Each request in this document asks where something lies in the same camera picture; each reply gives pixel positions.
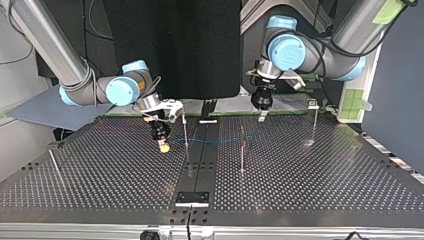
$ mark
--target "black curtain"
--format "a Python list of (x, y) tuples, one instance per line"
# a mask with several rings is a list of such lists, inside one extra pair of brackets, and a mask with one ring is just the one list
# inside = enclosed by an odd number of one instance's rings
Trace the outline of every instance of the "black curtain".
[(145, 60), (164, 98), (236, 96), (239, 0), (103, 0), (118, 66)]

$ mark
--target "robotic arm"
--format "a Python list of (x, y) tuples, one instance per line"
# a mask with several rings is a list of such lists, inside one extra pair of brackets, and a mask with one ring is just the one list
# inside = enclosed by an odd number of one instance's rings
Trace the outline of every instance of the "robotic arm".
[[(158, 97), (155, 87), (160, 79), (152, 81), (144, 61), (123, 66), (122, 76), (97, 79), (87, 62), (75, 52), (42, 0), (0, 0), (0, 3), (9, 22), (22, 30), (59, 79), (63, 102), (79, 106), (134, 104), (134, 109), (151, 125), (152, 137), (158, 141), (161, 151), (169, 150), (166, 141), (171, 130), (168, 123), (175, 122), (180, 114), (185, 123), (183, 105), (176, 100)], [(331, 40), (310, 38), (297, 32), (294, 18), (271, 17), (262, 58), (254, 73), (258, 89), (252, 95), (253, 105), (265, 113), (271, 108), (274, 81), (284, 72), (314, 72), (340, 81), (358, 77), (365, 66), (364, 56), (374, 50), (368, 50), (370, 45), (387, 24), (391, 22), (389, 27), (392, 26), (396, 16), (406, 6), (416, 4), (416, 0), (399, 0), (400, 8), (382, 11), (386, 3), (386, 0), (358, 0)]]
[(160, 77), (152, 81), (142, 60), (122, 67), (122, 76), (97, 79), (94, 71), (78, 56), (42, 0), (0, 0), (10, 24), (17, 26), (49, 65), (60, 82), (60, 96), (67, 105), (112, 103), (134, 104), (152, 127), (152, 138), (162, 152), (169, 151), (167, 139), (174, 123), (183, 114), (176, 100), (161, 100), (156, 93)]
[(257, 86), (251, 102), (262, 111), (260, 121), (272, 106), (275, 80), (281, 79), (284, 72), (300, 70), (339, 81), (357, 78), (365, 67), (365, 56), (384, 37), (371, 45), (383, 31), (386, 36), (408, 6), (417, 3), (399, 0), (391, 10), (387, 10), (387, 4), (390, 3), (386, 0), (358, 0), (330, 39), (312, 38), (296, 31), (297, 20), (292, 17), (272, 16), (266, 27), (261, 59), (251, 73)]

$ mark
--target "light blue robot joint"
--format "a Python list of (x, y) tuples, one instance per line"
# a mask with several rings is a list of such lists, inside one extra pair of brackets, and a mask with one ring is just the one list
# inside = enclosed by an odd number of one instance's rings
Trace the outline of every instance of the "light blue robot joint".
[(272, 40), (268, 48), (268, 56), (281, 71), (294, 71), (306, 59), (306, 47), (295, 35), (283, 34)]
[(275, 15), (269, 18), (266, 28), (286, 28), (296, 30), (297, 20), (292, 17)]
[(149, 68), (147, 68), (147, 64), (143, 60), (134, 61), (134, 62), (125, 64), (124, 66), (122, 66), (122, 72), (123, 73), (135, 71), (135, 70), (147, 70), (148, 71)]
[(364, 69), (366, 63), (367, 63), (366, 57), (365, 56), (360, 57), (356, 66), (348, 74), (344, 75), (343, 77), (336, 78), (334, 80), (351, 81), (351, 80), (359, 77), (359, 75), (361, 75), (362, 70)]
[(137, 100), (140, 89), (132, 78), (116, 77), (107, 85), (106, 96), (116, 106), (127, 106)]
[(60, 94), (60, 98), (62, 99), (62, 102), (64, 102), (66, 105), (79, 106), (74, 101), (72, 101), (72, 99), (69, 98), (68, 93), (62, 86), (59, 87), (59, 94)]

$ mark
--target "pegboard surface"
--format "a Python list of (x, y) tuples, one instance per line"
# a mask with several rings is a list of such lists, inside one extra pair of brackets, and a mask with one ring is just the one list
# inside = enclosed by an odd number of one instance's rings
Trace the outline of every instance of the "pegboard surface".
[(222, 117), (219, 124), (215, 210), (424, 213), (424, 196), (398, 178), (402, 170), (344, 124), (320, 117), (314, 130), (311, 116)]
[[(188, 119), (189, 136), (195, 121)], [(138, 210), (170, 208), (186, 158), (181, 123), (172, 126), (167, 154), (141, 118), (101, 119), (0, 195), (0, 206), (42, 210)]]

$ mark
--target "yellow object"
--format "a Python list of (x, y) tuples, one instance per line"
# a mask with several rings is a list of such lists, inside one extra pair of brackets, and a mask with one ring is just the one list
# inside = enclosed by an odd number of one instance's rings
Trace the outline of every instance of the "yellow object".
[(167, 153), (171, 149), (168, 143), (161, 144), (159, 148), (161, 153)]
[(146, 86), (146, 85), (144, 84), (144, 82), (139, 82), (139, 83), (137, 84), (138, 90), (143, 90), (145, 86)]
[(387, 0), (372, 22), (375, 24), (389, 24), (403, 7), (405, 7), (405, 4), (401, 0)]

